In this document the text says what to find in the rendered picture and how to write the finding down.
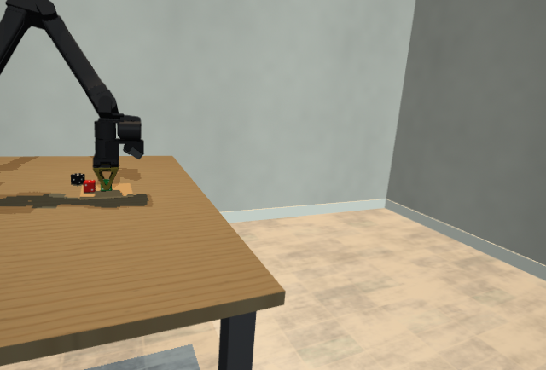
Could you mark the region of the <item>green die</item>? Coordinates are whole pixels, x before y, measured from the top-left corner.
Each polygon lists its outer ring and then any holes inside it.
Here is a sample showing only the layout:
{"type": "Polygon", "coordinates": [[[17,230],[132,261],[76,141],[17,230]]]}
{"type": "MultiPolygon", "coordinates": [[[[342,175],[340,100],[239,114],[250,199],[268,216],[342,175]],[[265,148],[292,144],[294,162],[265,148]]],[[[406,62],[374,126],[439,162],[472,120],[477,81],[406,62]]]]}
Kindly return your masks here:
{"type": "MultiPolygon", "coordinates": [[[[109,179],[103,179],[103,181],[104,181],[104,182],[105,182],[105,184],[107,185],[107,184],[108,184],[108,182],[109,182],[109,179]]],[[[102,187],[102,185],[101,185],[101,191],[111,191],[111,190],[112,190],[112,185],[111,185],[111,187],[110,187],[110,189],[109,189],[109,190],[104,190],[104,189],[103,189],[103,187],[102,187]]]]}

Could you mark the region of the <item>black die with white pips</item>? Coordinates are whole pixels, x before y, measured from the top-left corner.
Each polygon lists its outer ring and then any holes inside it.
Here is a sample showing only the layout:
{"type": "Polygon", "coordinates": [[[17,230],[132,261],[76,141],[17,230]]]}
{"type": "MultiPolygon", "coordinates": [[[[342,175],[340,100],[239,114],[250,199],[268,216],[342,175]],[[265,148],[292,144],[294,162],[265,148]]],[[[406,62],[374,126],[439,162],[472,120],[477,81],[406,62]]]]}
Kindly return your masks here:
{"type": "Polygon", "coordinates": [[[84,174],[81,174],[81,173],[76,173],[76,174],[72,174],[71,175],[71,183],[72,184],[82,184],[84,183],[85,181],[85,178],[84,178],[84,174]]]}

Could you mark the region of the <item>red die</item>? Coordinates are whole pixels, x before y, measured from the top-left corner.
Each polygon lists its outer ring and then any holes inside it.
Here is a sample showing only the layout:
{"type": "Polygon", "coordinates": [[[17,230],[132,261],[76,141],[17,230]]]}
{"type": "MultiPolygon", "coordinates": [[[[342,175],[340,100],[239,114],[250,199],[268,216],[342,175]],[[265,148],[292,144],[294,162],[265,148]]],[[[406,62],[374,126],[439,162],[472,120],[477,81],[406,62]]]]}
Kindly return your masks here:
{"type": "Polygon", "coordinates": [[[95,180],[85,180],[84,181],[84,192],[95,192],[96,191],[96,181],[95,180]]]}

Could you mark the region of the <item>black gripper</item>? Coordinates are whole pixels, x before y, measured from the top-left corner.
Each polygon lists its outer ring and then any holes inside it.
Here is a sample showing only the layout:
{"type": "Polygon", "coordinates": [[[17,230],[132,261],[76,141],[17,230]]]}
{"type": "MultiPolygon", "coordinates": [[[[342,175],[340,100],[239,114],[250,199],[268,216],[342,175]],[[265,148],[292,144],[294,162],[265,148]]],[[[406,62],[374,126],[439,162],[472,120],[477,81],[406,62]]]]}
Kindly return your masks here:
{"type": "Polygon", "coordinates": [[[112,141],[116,141],[116,138],[103,140],[96,138],[95,141],[96,156],[94,155],[93,158],[93,171],[96,173],[96,176],[104,190],[110,189],[113,179],[115,178],[119,169],[119,159],[106,159],[106,142],[112,141]],[[102,171],[111,171],[111,175],[109,177],[110,180],[107,185],[103,181],[105,178],[102,171]]]}

